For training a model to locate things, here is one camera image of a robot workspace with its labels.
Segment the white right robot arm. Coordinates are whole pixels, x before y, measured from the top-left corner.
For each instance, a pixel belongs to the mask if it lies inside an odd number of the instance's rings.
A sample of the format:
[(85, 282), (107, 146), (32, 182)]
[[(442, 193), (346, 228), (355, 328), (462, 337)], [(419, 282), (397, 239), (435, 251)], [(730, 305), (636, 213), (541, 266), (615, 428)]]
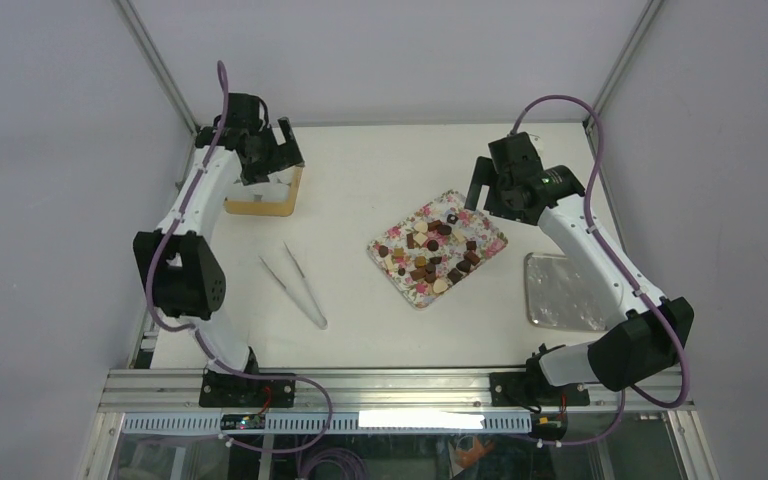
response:
[(566, 166), (543, 166), (527, 133), (489, 145), (477, 159), (465, 206), (532, 226), (569, 258), (594, 296), (607, 331), (594, 342), (561, 346), (527, 362), (526, 396), (548, 405), (564, 386), (599, 383), (619, 392), (679, 364), (694, 320), (683, 297), (668, 298), (617, 247), (588, 209), (585, 187)]

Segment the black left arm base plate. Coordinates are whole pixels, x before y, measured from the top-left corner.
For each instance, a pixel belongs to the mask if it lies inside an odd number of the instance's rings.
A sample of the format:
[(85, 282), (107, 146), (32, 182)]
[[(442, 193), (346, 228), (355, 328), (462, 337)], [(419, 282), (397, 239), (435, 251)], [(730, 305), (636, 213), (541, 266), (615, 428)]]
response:
[(291, 408), (296, 382), (289, 374), (267, 375), (266, 379), (245, 379), (205, 370), (198, 404), (202, 408)]

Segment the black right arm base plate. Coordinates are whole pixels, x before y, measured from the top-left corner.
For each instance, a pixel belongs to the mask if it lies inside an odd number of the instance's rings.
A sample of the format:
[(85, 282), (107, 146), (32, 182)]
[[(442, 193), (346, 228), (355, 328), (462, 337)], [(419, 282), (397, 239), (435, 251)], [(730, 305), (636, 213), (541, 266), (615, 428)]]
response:
[(494, 407), (584, 407), (591, 404), (589, 390), (585, 386), (551, 386), (525, 371), (492, 372), (488, 380)]

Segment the silver metal tongs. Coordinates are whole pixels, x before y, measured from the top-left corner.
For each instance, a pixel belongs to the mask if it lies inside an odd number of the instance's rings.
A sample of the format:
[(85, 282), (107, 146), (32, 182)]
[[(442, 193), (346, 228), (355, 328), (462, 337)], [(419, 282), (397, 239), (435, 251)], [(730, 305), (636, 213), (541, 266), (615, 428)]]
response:
[(319, 295), (314, 288), (312, 278), (305, 271), (293, 249), (286, 242), (283, 243), (282, 247), (285, 255), (284, 263), (276, 264), (268, 256), (259, 255), (260, 264), (297, 309), (314, 326), (322, 331), (327, 330), (329, 320), (323, 310)]

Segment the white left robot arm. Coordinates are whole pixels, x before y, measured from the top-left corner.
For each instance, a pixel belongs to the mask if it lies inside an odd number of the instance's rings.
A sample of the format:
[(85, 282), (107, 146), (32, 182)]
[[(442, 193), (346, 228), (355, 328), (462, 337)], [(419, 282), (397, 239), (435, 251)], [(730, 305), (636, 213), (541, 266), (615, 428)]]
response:
[(163, 331), (192, 335), (207, 370), (224, 379), (222, 392), (237, 406), (254, 403), (267, 379), (223, 309), (226, 275), (210, 236), (233, 185), (264, 185), (304, 166), (289, 119), (277, 123), (271, 126), (260, 97), (228, 94), (222, 113), (196, 136), (191, 169), (171, 210), (132, 242), (153, 321)]

